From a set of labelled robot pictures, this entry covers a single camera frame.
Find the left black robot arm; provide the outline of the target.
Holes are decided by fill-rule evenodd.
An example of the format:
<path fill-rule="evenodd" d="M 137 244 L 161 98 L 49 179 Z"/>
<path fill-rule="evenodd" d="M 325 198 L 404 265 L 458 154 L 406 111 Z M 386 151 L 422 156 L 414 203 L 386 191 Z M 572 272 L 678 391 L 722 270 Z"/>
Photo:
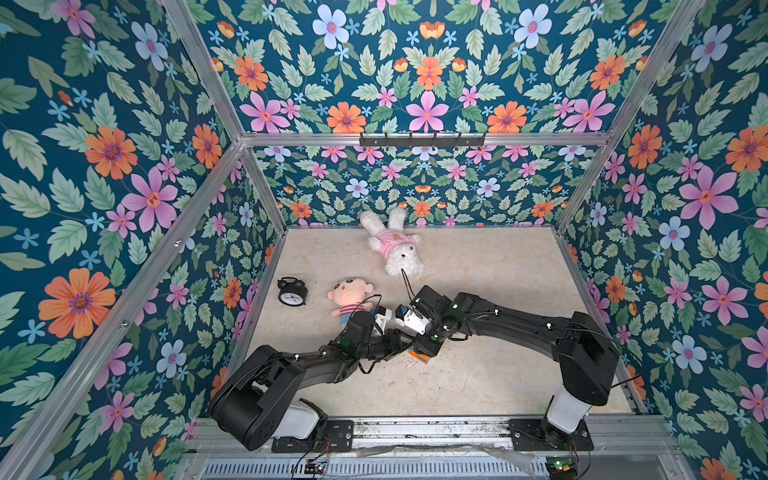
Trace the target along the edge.
<path fill-rule="evenodd" d="M 362 371 L 365 361 L 375 365 L 406 351 L 413 339 L 397 328 L 382 329 L 374 314 L 358 311 L 337 337 L 314 352 L 262 345 L 219 388 L 209 417 L 249 451 L 275 437 L 315 441 L 327 415 L 305 400 L 299 414 L 291 413 L 297 392 L 343 382 Z"/>

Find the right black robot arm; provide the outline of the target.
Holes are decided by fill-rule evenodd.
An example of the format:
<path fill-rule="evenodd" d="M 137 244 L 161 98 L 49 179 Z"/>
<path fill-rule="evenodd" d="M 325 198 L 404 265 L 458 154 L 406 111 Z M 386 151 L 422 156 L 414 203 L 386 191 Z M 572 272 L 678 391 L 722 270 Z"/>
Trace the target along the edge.
<path fill-rule="evenodd" d="M 561 386 L 548 404 L 542 426 L 572 434 L 594 407 L 608 403 L 620 354 L 587 313 L 544 316 L 507 308 L 461 292 L 454 299 L 424 286 L 397 308 L 398 324 L 413 331 L 414 351 L 437 356 L 457 334 L 495 338 L 536 351 L 559 364 Z"/>

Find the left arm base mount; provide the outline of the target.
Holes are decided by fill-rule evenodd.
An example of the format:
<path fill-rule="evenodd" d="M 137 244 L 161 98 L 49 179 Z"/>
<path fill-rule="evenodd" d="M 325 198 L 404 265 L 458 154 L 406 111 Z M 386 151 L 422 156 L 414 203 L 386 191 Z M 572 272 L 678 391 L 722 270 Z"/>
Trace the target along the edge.
<path fill-rule="evenodd" d="M 272 453 L 350 452 L 355 423 L 333 420 L 301 399 L 291 404 L 272 437 Z"/>

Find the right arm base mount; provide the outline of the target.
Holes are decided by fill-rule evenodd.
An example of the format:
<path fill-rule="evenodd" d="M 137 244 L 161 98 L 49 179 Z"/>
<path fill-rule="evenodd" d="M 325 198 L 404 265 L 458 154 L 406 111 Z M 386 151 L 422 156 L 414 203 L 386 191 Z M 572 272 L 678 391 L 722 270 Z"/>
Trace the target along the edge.
<path fill-rule="evenodd" d="M 589 452 L 594 443 L 584 419 L 576 429 L 566 433 L 551 425 L 545 417 L 512 418 L 508 429 L 515 451 L 576 451 Z"/>

